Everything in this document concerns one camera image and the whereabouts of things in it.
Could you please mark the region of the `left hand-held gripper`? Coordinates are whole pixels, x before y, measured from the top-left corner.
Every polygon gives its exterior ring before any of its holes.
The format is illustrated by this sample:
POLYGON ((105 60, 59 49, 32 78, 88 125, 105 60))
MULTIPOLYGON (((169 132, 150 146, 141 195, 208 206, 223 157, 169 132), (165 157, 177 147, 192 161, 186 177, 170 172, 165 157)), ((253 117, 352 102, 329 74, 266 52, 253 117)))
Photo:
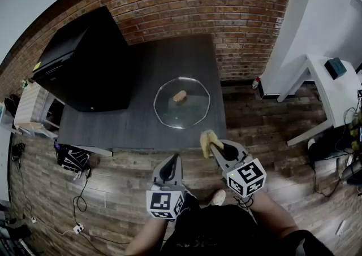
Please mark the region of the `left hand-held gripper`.
MULTIPOLYGON (((166 183, 174 178, 175 185, 183 180, 182 159, 174 154, 164 159, 153 171, 155 183, 166 183)), ((168 186, 153 184, 146 192, 146 210, 157 219, 175 220, 184 204, 185 191, 171 190, 168 186)))

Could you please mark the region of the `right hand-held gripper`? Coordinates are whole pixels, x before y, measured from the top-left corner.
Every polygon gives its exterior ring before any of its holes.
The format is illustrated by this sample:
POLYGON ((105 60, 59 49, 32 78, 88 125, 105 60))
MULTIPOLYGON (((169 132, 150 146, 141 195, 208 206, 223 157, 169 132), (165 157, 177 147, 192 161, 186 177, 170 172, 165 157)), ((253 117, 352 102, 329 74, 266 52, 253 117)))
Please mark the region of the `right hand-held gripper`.
POLYGON ((266 180, 266 172, 258 158, 248 155, 243 145, 230 140, 221 140, 223 148, 211 144, 210 148, 226 185, 242 198, 260 190, 266 180))

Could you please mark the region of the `yellow sponge cloth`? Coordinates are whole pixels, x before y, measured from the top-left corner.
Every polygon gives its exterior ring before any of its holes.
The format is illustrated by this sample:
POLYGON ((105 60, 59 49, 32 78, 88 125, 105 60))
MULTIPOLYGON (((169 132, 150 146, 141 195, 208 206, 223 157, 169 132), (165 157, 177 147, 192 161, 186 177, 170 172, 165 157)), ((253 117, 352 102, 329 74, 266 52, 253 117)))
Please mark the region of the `yellow sponge cloth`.
POLYGON ((211 143, 219 146, 220 141, 218 140, 217 135, 211 129, 203 131, 200 136, 200 146, 205 159, 208 159, 210 156, 211 143))

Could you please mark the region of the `clear glass plate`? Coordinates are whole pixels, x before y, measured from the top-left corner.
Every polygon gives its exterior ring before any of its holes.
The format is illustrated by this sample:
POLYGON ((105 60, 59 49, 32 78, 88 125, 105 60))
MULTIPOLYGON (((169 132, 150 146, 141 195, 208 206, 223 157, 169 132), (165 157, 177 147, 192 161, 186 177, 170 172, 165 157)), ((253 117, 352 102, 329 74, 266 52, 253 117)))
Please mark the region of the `clear glass plate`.
POLYGON ((161 124, 175 129, 193 127, 208 114, 210 94, 204 85, 189 77, 177 77, 157 91, 153 109, 161 124))

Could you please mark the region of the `person's right forearm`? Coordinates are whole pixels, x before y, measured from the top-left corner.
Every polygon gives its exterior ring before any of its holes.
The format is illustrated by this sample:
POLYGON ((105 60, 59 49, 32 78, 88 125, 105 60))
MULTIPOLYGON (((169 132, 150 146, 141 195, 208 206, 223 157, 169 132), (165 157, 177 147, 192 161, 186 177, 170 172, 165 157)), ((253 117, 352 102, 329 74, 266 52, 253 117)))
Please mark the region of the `person's right forearm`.
POLYGON ((293 217, 261 189, 253 194, 250 209, 256 222, 278 239, 299 230, 293 217))

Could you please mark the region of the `person's left forearm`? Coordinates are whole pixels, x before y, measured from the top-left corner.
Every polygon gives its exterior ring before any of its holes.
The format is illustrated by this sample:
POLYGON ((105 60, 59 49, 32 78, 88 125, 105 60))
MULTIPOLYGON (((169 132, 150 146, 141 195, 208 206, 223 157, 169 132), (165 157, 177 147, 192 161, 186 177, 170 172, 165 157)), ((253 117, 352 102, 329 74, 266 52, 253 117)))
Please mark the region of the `person's left forearm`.
POLYGON ((128 244, 125 256, 156 256, 161 250, 169 221, 150 217, 128 244))

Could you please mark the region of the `person's white shoe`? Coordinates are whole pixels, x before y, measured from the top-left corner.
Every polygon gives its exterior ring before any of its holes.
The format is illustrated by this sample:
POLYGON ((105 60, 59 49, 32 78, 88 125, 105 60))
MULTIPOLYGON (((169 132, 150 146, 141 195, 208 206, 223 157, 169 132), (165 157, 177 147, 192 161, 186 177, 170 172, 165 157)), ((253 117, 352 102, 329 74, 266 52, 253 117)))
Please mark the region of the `person's white shoe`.
POLYGON ((222 206, 226 199, 226 192, 223 189, 217 190, 209 202, 209 206, 222 206))

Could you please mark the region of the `person's black clothing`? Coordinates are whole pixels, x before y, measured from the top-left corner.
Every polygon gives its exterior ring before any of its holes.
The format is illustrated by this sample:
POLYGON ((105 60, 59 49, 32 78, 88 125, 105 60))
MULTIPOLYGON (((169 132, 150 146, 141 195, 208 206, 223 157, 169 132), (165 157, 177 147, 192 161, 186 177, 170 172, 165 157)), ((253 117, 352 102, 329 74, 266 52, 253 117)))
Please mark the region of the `person's black clothing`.
POLYGON ((200 208, 194 197, 159 256, 334 256, 310 231, 278 239, 237 205, 200 208))

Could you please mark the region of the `black white patterned bag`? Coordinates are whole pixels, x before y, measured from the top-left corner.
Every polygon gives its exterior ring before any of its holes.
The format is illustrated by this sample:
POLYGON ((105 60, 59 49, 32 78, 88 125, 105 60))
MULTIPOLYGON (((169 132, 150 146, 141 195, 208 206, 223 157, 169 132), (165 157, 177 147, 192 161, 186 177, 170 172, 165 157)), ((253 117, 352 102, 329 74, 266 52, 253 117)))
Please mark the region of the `black white patterned bag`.
POLYGON ((90 153, 70 145, 54 142, 57 164, 65 170, 84 172, 90 169, 90 153))

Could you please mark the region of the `white desk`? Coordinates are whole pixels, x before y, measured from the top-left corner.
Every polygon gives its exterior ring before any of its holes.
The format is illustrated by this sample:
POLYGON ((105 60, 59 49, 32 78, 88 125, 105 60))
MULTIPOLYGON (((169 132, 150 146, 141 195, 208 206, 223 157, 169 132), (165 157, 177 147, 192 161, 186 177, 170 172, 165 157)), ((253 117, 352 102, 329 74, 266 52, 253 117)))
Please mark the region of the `white desk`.
POLYGON ((332 79, 325 63, 328 57, 307 54, 303 65, 283 87, 278 102, 282 102, 293 90, 299 89, 308 76, 311 76, 317 87, 326 114, 326 120, 312 129, 287 141, 288 146, 296 145, 319 133, 334 127, 349 124, 358 107, 357 91, 362 89, 361 82, 350 62, 342 61, 346 73, 337 79, 332 79))

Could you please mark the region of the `black mini fridge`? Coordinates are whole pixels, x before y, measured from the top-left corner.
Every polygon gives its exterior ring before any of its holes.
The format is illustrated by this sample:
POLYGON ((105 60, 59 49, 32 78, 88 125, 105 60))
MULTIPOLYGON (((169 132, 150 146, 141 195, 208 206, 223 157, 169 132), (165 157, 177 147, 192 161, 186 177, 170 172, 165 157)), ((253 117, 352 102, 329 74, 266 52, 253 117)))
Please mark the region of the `black mini fridge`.
POLYGON ((33 69, 33 81, 81 112, 126 109, 135 69, 106 6, 58 29, 33 69))

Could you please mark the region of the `dark blue box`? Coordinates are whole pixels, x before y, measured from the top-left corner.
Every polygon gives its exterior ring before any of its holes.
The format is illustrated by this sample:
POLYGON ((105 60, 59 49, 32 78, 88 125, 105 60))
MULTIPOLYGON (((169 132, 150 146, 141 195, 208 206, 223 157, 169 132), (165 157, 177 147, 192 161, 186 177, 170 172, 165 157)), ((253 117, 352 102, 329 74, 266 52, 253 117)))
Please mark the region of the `dark blue box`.
POLYGON ((324 66, 333 80, 340 78, 347 72, 345 66, 338 57, 328 59, 324 66))

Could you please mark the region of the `white wooden shelf unit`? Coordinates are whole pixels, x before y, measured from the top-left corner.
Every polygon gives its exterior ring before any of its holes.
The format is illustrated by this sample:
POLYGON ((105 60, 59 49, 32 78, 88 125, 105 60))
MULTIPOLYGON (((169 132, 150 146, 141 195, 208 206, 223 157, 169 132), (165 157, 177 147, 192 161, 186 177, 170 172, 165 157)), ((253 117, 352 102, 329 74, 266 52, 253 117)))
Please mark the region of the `white wooden shelf unit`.
POLYGON ((55 100, 64 105, 62 101, 38 83, 29 83, 20 97, 14 119, 15 128, 31 136, 42 134, 48 138, 56 139, 58 131, 54 133, 44 126, 44 124, 48 124, 59 129, 59 125, 47 120, 48 112, 55 100))

